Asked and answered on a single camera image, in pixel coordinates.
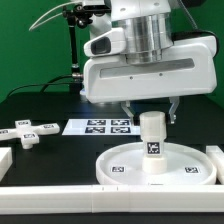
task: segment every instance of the white round tray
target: white round tray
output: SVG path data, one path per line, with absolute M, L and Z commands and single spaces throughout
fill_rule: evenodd
M 165 143 L 167 171 L 151 175 L 142 170 L 143 143 L 120 145 L 104 152 L 96 161 L 100 184 L 192 185 L 215 184 L 216 168 L 202 152 Z

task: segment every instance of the green wall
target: green wall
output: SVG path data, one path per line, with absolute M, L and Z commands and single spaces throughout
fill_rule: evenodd
M 59 75 L 70 74 L 70 44 L 68 27 L 65 19 L 57 18 L 41 28 L 29 32 L 30 25 L 52 7 L 62 4 L 62 0 L 1 0 L 0 12 L 0 101 L 13 88 L 44 83 Z M 191 9 L 192 15 L 200 28 L 216 32 L 220 37 L 221 47 L 223 36 L 224 1 L 207 0 L 203 6 Z M 188 21 L 180 10 L 172 13 L 174 30 L 190 30 Z M 77 31 L 77 42 L 83 45 L 88 39 L 88 30 Z M 79 52 L 81 67 L 86 58 Z M 215 59 L 218 87 L 209 97 L 224 107 L 224 52 L 221 48 Z M 27 89 L 39 91 L 40 87 Z M 49 91 L 66 91 L 67 88 L 50 87 Z
M 70 74 L 71 52 L 66 20 L 59 17 L 32 32 L 28 31 L 43 13 L 64 2 L 1 0 L 0 101 L 17 86 L 45 83 L 56 76 Z M 77 36 L 81 40 L 86 39 L 88 33 L 78 30 Z M 68 88 L 49 88 L 51 91 L 56 89 Z M 39 91 L 40 87 L 23 91 L 30 90 Z

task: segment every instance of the paper sheet with markers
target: paper sheet with markers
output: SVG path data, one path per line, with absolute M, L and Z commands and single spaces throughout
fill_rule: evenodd
M 140 135 L 129 119 L 70 119 L 62 135 Z

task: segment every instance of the black table surface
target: black table surface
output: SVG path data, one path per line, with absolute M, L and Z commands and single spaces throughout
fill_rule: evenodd
M 168 112 L 168 99 L 136 101 L 137 113 Z M 181 97 L 177 121 L 167 125 L 167 142 L 204 151 L 206 145 L 224 146 L 224 109 L 206 96 Z M 14 128 L 17 120 L 32 125 L 58 123 L 56 135 L 40 136 L 31 150 L 22 149 L 19 139 L 1 141 L 11 147 L 13 165 L 0 186 L 46 186 L 98 184 L 95 162 L 105 150 L 131 142 L 139 136 L 62 136 L 68 119 L 127 118 L 120 104 L 90 104 L 68 93 L 19 93 L 0 104 L 0 129 Z M 54 215 L 3 215 L 0 223 L 217 223 L 223 213 L 102 213 Z

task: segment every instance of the black pole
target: black pole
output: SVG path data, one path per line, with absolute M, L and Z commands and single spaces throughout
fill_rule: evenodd
M 77 56 L 77 45 L 76 45 L 76 31 L 75 31 L 75 16 L 68 15 L 67 17 L 69 34 L 70 34 L 70 46 L 71 46 L 71 54 L 72 54 L 72 73 L 79 73 L 79 64 L 78 64 L 78 56 Z

